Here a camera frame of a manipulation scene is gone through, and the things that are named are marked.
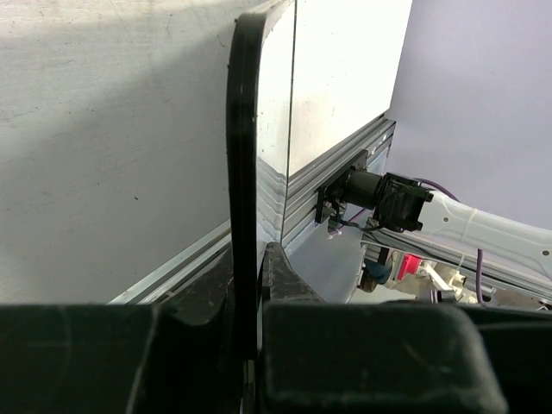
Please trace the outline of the small black-framed whiteboard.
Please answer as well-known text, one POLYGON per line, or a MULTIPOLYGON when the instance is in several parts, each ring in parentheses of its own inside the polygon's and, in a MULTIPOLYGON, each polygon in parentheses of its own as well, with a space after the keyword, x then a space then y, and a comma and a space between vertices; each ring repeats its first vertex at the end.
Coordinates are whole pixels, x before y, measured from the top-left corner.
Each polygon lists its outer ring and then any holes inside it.
POLYGON ((226 145, 241 413, 257 410, 262 263, 284 228, 296 10, 293 1, 266 1, 240 15, 229 55, 226 145))

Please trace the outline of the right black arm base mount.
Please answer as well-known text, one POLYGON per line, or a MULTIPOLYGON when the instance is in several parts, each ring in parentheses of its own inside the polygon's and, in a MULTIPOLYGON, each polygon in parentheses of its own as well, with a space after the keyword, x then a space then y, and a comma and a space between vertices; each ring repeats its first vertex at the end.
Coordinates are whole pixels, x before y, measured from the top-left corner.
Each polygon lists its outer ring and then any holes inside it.
POLYGON ((327 219, 338 223, 343 212, 343 194, 352 171, 365 169, 370 152, 361 150, 333 172, 317 189, 315 223, 322 224, 327 219))

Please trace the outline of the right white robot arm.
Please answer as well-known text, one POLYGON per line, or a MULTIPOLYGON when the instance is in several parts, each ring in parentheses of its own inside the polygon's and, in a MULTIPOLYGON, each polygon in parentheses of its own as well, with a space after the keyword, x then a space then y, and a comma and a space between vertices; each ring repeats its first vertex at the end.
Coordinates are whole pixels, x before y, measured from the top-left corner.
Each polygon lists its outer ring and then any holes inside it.
POLYGON ((551 231, 462 204, 415 179, 353 170, 342 200, 373 211, 379 227, 437 235, 496 254, 551 277, 551 231))

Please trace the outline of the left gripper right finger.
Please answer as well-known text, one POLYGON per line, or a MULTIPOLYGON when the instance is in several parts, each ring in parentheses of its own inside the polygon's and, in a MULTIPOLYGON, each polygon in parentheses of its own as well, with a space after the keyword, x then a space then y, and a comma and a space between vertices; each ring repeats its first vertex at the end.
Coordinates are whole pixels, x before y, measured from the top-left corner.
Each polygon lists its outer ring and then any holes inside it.
POLYGON ((262 264, 262 398, 270 413, 504 413, 468 315, 442 304, 327 304, 283 248, 262 264))

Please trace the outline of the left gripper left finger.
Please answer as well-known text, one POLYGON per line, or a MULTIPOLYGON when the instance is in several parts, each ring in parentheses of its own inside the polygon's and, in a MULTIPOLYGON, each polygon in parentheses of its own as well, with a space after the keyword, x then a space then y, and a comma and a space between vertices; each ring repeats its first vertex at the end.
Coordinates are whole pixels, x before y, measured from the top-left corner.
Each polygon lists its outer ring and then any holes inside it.
POLYGON ((1 309, 4 413, 236 413, 229 254, 161 304, 1 309))

